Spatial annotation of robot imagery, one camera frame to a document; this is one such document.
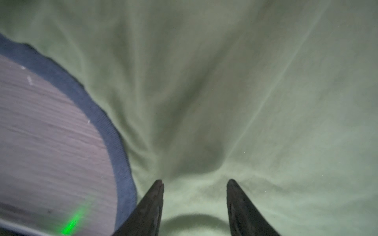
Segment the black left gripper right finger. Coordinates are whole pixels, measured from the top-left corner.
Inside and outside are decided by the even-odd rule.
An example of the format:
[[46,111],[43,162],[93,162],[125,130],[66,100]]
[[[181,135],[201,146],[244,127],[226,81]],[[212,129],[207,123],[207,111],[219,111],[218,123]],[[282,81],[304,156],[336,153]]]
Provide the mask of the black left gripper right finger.
[[226,200],[232,236],[279,236],[258,211],[236,180],[226,186]]

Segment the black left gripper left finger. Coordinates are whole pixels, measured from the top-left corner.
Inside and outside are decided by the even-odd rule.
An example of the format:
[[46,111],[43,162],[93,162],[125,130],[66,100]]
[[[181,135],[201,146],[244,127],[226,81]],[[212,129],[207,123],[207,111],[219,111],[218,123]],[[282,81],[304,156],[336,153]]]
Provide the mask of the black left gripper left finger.
[[130,217],[113,233],[113,236],[158,236],[163,194],[162,180],[155,181]]

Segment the green tank top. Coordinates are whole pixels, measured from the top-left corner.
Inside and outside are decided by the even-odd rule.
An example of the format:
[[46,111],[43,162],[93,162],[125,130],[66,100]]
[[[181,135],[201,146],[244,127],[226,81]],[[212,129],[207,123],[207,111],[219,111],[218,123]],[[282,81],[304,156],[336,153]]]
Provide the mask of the green tank top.
[[283,236],[377,235],[377,1],[1,1],[1,34],[164,181],[163,236],[229,235],[229,179]]

